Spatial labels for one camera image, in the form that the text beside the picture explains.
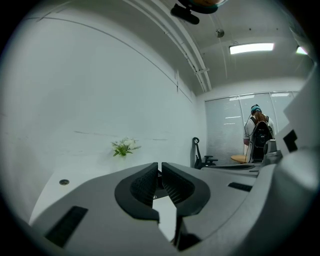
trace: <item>office chair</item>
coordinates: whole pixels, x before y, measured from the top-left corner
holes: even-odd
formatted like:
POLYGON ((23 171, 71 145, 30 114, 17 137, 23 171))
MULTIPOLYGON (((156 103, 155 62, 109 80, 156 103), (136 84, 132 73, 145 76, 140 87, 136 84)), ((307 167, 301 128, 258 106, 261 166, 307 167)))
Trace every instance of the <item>office chair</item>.
POLYGON ((213 158, 212 155, 205 155, 204 156, 205 161, 202 162, 202 158, 201 158, 201 154, 198 146, 198 143, 200 140, 197 137, 194 137, 192 140, 196 146, 196 151, 197 151, 197 155, 195 156, 196 160, 195 160, 194 168, 200 170, 202 167, 215 166, 216 164, 213 163, 213 161, 218 161, 218 159, 210 159, 210 158, 213 158))

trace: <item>wooden table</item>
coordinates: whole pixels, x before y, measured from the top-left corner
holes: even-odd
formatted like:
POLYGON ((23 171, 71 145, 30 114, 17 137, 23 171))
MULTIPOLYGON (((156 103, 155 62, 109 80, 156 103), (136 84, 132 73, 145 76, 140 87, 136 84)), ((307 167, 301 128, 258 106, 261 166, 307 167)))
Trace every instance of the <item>wooden table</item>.
POLYGON ((244 154, 232 155, 231 159, 240 164, 245 164, 247 162, 247 158, 244 154))

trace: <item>round hole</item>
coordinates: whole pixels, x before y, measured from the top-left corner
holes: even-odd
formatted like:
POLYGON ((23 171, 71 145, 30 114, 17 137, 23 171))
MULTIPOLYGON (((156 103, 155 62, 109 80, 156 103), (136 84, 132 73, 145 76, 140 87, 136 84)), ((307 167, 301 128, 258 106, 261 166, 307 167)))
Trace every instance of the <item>round hole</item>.
POLYGON ((62 186, 65 186, 65 185, 68 185, 69 182, 70 181, 68 179, 62 179, 62 180, 59 181, 59 184, 62 185, 62 186))

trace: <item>green plant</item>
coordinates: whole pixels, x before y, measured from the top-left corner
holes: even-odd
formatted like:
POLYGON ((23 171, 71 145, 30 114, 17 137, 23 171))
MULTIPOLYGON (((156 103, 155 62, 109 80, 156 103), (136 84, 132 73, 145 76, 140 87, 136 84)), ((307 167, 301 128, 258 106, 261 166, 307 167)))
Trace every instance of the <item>green plant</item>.
POLYGON ((141 146, 136 145, 137 140, 134 140, 133 138, 127 138, 125 137, 121 141, 114 141, 111 142, 113 150, 114 150, 114 157, 117 155, 120 156, 126 156, 127 154, 133 154, 132 150, 140 149, 141 146))

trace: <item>black backpack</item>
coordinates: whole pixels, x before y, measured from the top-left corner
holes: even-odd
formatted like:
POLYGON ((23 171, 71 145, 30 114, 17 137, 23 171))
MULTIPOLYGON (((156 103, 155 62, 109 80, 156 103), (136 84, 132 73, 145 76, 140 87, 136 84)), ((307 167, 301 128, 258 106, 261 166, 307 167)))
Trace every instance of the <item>black backpack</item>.
POLYGON ((268 125, 269 117, 266 117, 265 121, 257 122, 254 117, 251 117, 251 120, 255 124, 255 128, 252 133, 252 149, 250 154, 250 160, 253 160, 253 163, 262 162, 264 159, 264 147, 267 141, 273 140, 273 131, 272 128, 268 125))

